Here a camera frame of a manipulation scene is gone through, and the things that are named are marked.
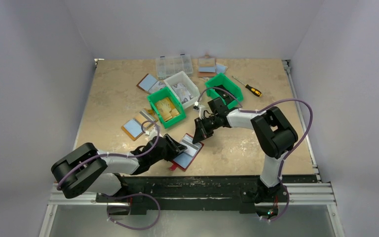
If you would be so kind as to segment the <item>red card holder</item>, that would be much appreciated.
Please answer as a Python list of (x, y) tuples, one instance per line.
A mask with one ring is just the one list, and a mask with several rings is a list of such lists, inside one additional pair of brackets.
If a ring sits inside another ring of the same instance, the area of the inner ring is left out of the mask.
[(182, 171), (186, 171), (188, 169), (188, 167), (204, 147), (203, 143), (199, 142), (193, 144), (192, 141), (193, 136), (190, 134), (186, 133), (183, 136), (179, 143), (181, 145), (185, 145), (187, 149), (171, 161), (172, 165), (170, 166), (169, 170), (174, 171), (179, 168)]

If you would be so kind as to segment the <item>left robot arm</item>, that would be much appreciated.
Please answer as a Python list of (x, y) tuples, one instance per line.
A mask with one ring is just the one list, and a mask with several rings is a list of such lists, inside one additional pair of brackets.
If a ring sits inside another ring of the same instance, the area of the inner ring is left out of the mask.
[(172, 161), (186, 149), (168, 134), (156, 136), (127, 154), (102, 154), (93, 143), (84, 143), (54, 163), (50, 170), (58, 183), (57, 190), (65, 198), (96, 192), (121, 202), (127, 197), (121, 174), (142, 174), (158, 161)]

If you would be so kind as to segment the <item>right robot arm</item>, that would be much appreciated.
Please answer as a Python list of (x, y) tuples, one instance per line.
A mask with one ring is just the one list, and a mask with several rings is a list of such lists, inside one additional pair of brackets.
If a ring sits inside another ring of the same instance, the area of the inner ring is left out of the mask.
[(276, 196), (276, 186), (280, 184), (282, 162), (289, 151), (294, 148), (298, 134), (293, 126), (276, 106), (288, 102), (288, 99), (270, 104), (262, 110), (248, 111), (240, 108), (228, 108), (222, 99), (215, 98), (208, 102), (212, 115), (194, 120), (195, 132), (193, 143), (199, 143), (220, 127), (246, 128), (253, 130), (262, 151), (265, 153), (264, 168), (260, 175), (257, 194), (260, 199), (269, 201)]

